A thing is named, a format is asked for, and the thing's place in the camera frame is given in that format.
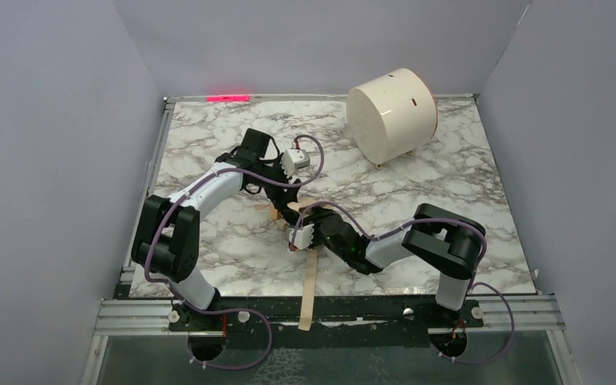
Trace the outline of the cream cylindrical umbrella stand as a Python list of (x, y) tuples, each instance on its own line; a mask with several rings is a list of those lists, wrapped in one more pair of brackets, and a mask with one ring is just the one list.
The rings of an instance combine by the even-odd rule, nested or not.
[(400, 68), (351, 88), (346, 121), (363, 155), (381, 166), (430, 142), (439, 108), (424, 80)]

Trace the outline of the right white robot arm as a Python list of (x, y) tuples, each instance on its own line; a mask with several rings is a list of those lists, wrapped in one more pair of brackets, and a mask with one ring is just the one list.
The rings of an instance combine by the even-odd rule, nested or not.
[(348, 212), (327, 201), (303, 209), (287, 233), (290, 250), (323, 246), (361, 274), (376, 274), (408, 257), (417, 257), (440, 274), (436, 303), (458, 311), (487, 251), (480, 223), (430, 204), (413, 218), (381, 235), (368, 235)]

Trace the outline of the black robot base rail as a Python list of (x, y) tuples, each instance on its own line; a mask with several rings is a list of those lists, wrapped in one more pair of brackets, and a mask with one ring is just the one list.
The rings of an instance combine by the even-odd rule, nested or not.
[(431, 295), (320, 296), (314, 300), (309, 330), (298, 327), (300, 297), (223, 297), (207, 314), (175, 302), (169, 330), (185, 332), (201, 357), (224, 349), (339, 349), (438, 347), (461, 355), (467, 332), (484, 325), (479, 303), (467, 300), (447, 310)]

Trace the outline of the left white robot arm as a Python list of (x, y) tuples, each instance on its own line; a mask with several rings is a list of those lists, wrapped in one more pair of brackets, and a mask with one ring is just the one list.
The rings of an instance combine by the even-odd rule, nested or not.
[(144, 269), (149, 282), (164, 283), (176, 297), (204, 314), (219, 311), (218, 289), (197, 268), (201, 222), (220, 203), (255, 187), (280, 214), (291, 214), (304, 184), (292, 180), (310, 157), (299, 146), (265, 156), (275, 139), (258, 130), (245, 131), (241, 144), (218, 156), (195, 182), (169, 197), (151, 195), (143, 203), (131, 259)]

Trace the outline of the pink tape strip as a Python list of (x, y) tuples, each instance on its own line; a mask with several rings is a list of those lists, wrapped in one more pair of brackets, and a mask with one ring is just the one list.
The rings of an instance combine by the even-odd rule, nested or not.
[(210, 95), (205, 98), (207, 103), (247, 103), (250, 95)]

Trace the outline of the beige folding umbrella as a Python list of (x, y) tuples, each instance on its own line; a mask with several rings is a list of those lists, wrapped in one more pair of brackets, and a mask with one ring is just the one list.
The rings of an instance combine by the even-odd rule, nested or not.
[[(271, 219), (271, 204), (254, 204), (253, 207), (258, 211), (267, 211), (269, 219), (274, 221), (281, 229), (300, 229), (303, 220), (318, 207), (318, 202), (313, 198), (309, 198), (300, 200), (297, 203), (289, 203), (289, 207), (299, 213), (299, 217), (293, 225), (289, 225), (284, 219)], [(308, 332), (312, 328), (314, 317), (315, 293), (318, 278), (318, 251), (316, 247), (297, 251), (302, 251), (306, 257), (297, 328), (300, 331)]]

